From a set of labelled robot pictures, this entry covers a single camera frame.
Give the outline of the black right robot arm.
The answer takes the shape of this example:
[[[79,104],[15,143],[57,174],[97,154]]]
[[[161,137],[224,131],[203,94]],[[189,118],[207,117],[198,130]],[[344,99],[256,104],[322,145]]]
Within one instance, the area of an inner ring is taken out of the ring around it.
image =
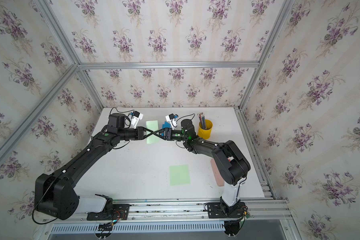
[[[163,128],[146,132],[149,137],[156,136],[165,141],[182,142],[190,153],[211,157],[225,181],[221,204],[232,208],[239,203],[240,188],[247,180],[251,165],[235,142],[229,140],[225,143],[215,143],[198,136],[190,119],[181,121],[180,130]]]

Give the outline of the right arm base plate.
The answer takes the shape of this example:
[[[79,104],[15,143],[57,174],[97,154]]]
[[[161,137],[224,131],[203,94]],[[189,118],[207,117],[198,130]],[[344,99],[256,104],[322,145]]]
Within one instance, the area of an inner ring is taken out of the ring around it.
[[[206,203],[205,211],[209,219],[242,219],[248,212],[244,202],[229,207],[225,203]]]

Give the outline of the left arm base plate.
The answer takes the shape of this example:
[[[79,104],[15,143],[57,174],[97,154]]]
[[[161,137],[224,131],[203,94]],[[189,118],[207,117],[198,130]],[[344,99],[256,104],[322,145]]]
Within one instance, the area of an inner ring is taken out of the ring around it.
[[[127,220],[130,206],[129,204],[116,204],[112,207],[105,207],[100,213],[89,213],[87,221]]]

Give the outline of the blue square paper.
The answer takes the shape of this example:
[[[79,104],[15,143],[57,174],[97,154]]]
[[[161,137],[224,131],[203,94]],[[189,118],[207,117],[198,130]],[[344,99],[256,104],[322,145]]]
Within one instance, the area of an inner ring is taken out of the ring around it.
[[[172,128],[171,124],[168,123],[168,122],[164,122],[163,125],[162,125],[162,128]]]

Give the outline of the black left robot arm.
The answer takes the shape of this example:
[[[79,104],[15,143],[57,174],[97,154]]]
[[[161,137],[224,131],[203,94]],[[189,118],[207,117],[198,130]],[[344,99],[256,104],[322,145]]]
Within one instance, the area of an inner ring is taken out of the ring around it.
[[[124,114],[110,114],[108,124],[91,137],[88,145],[72,160],[52,174],[41,174],[35,183],[34,211],[66,220],[78,211],[84,201],[74,188],[81,177],[104,155],[117,149],[120,141],[140,141],[152,135],[161,137],[163,130],[145,127],[126,128]]]

